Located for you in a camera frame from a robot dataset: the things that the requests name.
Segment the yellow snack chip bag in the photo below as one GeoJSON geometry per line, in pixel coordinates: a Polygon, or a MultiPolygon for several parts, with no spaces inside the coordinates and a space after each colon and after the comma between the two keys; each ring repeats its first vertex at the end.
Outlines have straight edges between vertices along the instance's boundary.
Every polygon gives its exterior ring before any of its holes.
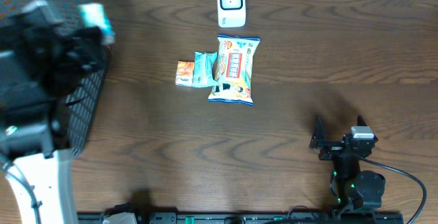
{"type": "Polygon", "coordinates": [[[218,59],[208,101],[253,105],[253,57],[261,39],[218,34],[218,59]]]}

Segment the small orange snack box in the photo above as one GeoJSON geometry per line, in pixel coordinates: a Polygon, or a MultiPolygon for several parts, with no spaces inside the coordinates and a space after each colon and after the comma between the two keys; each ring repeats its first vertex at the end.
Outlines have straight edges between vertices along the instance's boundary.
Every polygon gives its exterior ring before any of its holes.
{"type": "Polygon", "coordinates": [[[194,62],[178,61],[175,84],[178,86],[192,87],[194,62]]]}

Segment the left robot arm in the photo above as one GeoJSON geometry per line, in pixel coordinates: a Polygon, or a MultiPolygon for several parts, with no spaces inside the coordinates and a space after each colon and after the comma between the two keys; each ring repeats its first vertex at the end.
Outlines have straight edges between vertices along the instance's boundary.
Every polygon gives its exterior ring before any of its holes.
{"type": "Polygon", "coordinates": [[[78,6],[69,34],[47,0],[28,3],[1,28],[1,172],[23,223],[77,223],[67,97],[103,68],[114,31],[99,3],[78,6]]]}

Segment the teal snack pack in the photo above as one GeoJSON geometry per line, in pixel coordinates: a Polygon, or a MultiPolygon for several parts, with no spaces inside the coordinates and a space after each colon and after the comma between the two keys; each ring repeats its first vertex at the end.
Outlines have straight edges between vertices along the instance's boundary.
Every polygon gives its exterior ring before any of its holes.
{"type": "Polygon", "coordinates": [[[213,67],[218,53],[196,52],[194,57],[193,82],[194,88],[206,88],[218,85],[213,76],[213,67]]]}

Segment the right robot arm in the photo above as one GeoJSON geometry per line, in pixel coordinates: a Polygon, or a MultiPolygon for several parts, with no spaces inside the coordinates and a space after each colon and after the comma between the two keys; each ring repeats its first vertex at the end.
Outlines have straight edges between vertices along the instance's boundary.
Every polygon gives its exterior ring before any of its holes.
{"type": "Polygon", "coordinates": [[[334,219],[340,220],[353,214],[373,214],[382,206],[385,178],[374,171],[362,171],[360,167],[360,161],[372,153],[377,141],[361,116],[339,141],[329,141],[321,119],[315,119],[309,147],[320,151],[320,160],[333,163],[331,190],[338,198],[338,206],[331,210],[334,219]]]}

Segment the small teal snack box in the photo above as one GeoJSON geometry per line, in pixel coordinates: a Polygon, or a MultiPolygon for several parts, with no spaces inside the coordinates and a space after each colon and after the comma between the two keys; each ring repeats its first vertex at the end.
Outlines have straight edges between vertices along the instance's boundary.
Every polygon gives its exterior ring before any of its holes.
{"type": "Polygon", "coordinates": [[[98,27],[102,32],[102,44],[115,43],[115,32],[108,19],[103,4],[87,3],[78,6],[79,14],[85,27],[98,27]]]}

